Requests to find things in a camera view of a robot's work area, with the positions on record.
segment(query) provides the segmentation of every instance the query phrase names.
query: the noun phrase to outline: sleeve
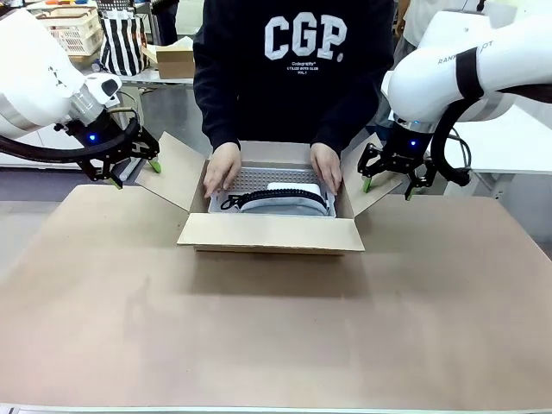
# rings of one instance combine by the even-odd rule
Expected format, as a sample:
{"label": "sleeve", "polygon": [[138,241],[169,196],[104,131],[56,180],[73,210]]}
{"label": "sleeve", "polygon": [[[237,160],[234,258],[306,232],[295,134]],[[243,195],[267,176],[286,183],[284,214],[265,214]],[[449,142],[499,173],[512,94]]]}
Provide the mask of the sleeve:
{"label": "sleeve", "polygon": [[312,143],[321,142],[338,154],[364,128],[378,110],[381,83],[392,67],[393,2],[370,2],[371,18],[354,41],[360,51],[348,63],[353,81],[345,94],[321,120]]}
{"label": "sleeve", "polygon": [[236,134],[236,0],[205,0],[204,21],[196,35],[194,94],[203,114],[203,132],[213,151]]}

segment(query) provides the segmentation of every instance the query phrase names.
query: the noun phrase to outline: gray floor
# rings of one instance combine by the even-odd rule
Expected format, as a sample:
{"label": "gray floor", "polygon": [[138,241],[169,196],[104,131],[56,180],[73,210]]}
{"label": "gray floor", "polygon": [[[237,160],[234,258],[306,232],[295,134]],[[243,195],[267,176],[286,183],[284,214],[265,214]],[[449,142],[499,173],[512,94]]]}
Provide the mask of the gray floor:
{"label": "gray floor", "polygon": [[[201,114],[193,93],[186,90],[158,90],[143,97],[145,124],[152,135],[164,131],[202,154],[210,144],[201,133]],[[81,184],[89,184],[79,172],[35,170],[0,171],[0,280],[13,258],[29,242],[40,224]],[[437,180],[429,194],[442,194],[445,182]],[[404,192],[400,187],[397,192]],[[485,188],[478,194],[485,196]],[[552,257],[552,181],[549,177],[516,177],[503,201],[525,230]]]}

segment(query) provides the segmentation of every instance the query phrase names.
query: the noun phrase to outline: person's right hand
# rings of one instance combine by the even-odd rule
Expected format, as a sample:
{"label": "person's right hand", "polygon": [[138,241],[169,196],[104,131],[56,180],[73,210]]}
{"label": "person's right hand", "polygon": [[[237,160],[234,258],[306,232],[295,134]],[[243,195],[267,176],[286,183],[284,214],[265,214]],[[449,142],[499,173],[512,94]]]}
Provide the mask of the person's right hand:
{"label": "person's right hand", "polygon": [[395,27],[395,35],[400,39],[405,31],[405,19],[402,19],[400,22],[397,22]]}
{"label": "person's right hand", "polygon": [[228,190],[242,168],[242,154],[234,142],[226,142],[215,150],[205,174],[205,198],[223,188]]}

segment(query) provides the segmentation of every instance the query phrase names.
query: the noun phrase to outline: brown tabletop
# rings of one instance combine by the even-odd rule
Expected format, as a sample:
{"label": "brown tabletop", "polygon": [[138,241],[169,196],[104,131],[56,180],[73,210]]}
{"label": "brown tabletop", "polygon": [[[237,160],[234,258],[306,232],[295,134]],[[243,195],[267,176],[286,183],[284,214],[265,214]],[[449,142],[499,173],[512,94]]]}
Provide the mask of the brown tabletop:
{"label": "brown tabletop", "polygon": [[493,200],[388,196],[343,257],[194,253],[184,221],[78,187],[0,285],[0,401],[552,407],[552,266]]}

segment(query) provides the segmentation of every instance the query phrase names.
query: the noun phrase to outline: white shirt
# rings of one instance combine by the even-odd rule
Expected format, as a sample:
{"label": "white shirt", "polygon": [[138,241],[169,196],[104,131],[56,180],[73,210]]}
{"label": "white shirt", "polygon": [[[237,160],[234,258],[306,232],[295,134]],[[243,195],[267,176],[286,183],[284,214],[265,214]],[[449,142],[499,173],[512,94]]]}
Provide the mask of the white shirt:
{"label": "white shirt", "polygon": [[405,15],[405,32],[403,36],[412,45],[418,47],[423,34],[437,12],[448,9],[451,0],[411,0]]}

